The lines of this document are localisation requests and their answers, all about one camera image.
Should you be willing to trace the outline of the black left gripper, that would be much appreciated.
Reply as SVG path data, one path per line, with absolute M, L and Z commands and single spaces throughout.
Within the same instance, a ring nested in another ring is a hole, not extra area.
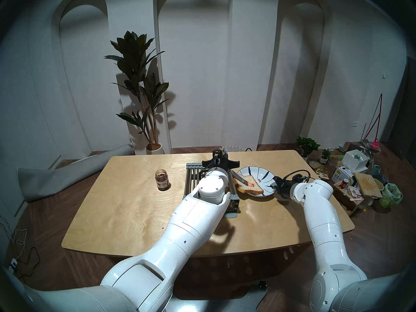
M 201 176 L 203 173 L 206 173 L 213 168 L 220 168 L 226 171 L 230 169 L 236 169 L 240 167 L 240 161 L 229 160 L 228 155 L 225 154 L 221 149 L 216 149 L 212 152 L 212 159 L 207 161 L 202 161 L 201 165 L 203 169 L 201 170 Z

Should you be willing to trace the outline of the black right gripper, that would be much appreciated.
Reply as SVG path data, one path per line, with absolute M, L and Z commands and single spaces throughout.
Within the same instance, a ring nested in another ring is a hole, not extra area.
M 293 180 L 275 179 L 275 183 L 271 183 L 269 187 L 276 189 L 282 198 L 292 199 L 291 189 L 293 185 Z

